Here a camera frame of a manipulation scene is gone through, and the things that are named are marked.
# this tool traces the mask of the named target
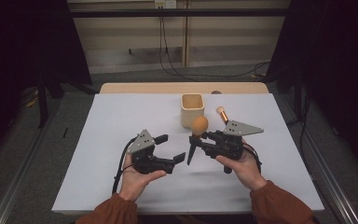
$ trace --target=orange ball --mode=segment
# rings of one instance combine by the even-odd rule
[[[208,129],[208,120],[205,116],[198,116],[194,118],[191,124],[191,132],[195,135],[202,135]]]

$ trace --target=hand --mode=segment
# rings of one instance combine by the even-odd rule
[[[260,189],[267,184],[267,180],[258,172],[255,158],[248,151],[244,150],[237,161],[224,156],[217,156],[216,160],[231,168],[240,182],[250,190]]]
[[[131,165],[131,155],[126,155],[123,168]],[[123,172],[123,181],[121,183],[120,193],[118,194],[122,199],[135,203],[141,196],[146,186],[153,180],[165,176],[165,171],[155,171],[153,173],[142,175],[132,167],[127,168]]]

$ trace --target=white tabletop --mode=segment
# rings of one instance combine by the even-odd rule
[[[95,96],[76,151],[52,211],[92,211],[110,198],[124,146],[143,129],[153,137],[168,134],[154,154],[172,159],[186,152],[189,129],[180,122],[181,94],[115,93]],[[222,105],[229,119],[264,129],[245,136],[263,162],[262,174],[296,195],[312,210],[322,202],[284,123],[272,94],[203,94],[209,132],[225,124],[215,109]],[[172,175],[150,183],[137,201],[139,214],[238,214],[251,212],[251,199],[235,176],[196,149],[189,166],[177,164]]]

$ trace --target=wall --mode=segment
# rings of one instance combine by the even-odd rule
[[[71,9],[154,8],[154,1],[68,0]],[[178,8],[287,8],[289,0],[178,0]],[[92,74],[171,66],[159,18],[74,19]],[[269,61],[283,17],[164,18],[173,66]]]

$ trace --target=brown sleeve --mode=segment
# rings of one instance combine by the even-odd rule
[[[127,202],[115,193],[94,211],[79,218],[76,224],[136,224],[136,207],[136,203]]]
[[[309,224],[312,211],[301,200],[271,181],[261,189],[251,192],[252,210],[257,223]]]

